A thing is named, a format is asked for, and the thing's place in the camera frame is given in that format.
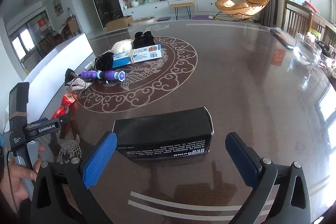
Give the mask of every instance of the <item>red packaging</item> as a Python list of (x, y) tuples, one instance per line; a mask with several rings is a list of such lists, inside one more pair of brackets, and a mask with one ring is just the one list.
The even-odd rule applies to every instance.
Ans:
[(73, 95), (71, 91), (67, 90), (67, 92), (62, 97), (61, 105), (56, 109), (55, 113), (51, 118), (55, 119), (59, 116), (64, 115), (68, 110), (68, 106), (72, 105), (77, 98), (78, 98), (77, 94)]

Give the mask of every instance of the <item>flower vase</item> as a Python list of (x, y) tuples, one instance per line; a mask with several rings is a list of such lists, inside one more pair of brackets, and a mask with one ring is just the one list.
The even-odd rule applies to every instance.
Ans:
[(139, 6), (139, 2), (137, 0), (133, 0), (131, 2), (131, 5), (132, 5), (132, 7), (137, 7), (137, 6)]

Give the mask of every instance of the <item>purple toy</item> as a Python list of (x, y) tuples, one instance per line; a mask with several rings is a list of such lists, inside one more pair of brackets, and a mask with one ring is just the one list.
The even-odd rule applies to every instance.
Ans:
[(108, 70), (108, 71), (95, 71), (95, 70), (90, 70), (90, 71), (82, 71), (81, 72), (81, 77), (84, 78), (91, 78), (91, 79), (102, 79), (104, 78), (105, 80), (113, 81), (117, 80), (120, 82), (123, 82), (125, 80), (125, 72), (122, 70), (120, 72), (114, 71), (114, 70)]

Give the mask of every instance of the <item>orange lounge chair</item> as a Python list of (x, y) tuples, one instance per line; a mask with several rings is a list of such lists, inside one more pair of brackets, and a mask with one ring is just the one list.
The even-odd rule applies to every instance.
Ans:
[(269, 2), (269, 0), (244, 0), (234, 2), (232, 0), (217, 0), (215, 6), (220, 10), (214, 18), (222, 13), (233, 18), (234, 21), (239, 19), (248, 19), (259, 13)]

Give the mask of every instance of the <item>white plush toy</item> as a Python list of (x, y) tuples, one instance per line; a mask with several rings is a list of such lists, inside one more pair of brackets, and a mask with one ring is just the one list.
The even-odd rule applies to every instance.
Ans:
[(133, 39), (126, 39), (121, 40), (115, 43), (112, 47), (112, 49), (109, 50), (109, 52), (112, 52), (113, 54), (119, 54), (122, 52), (128, 52), (133, 49)]

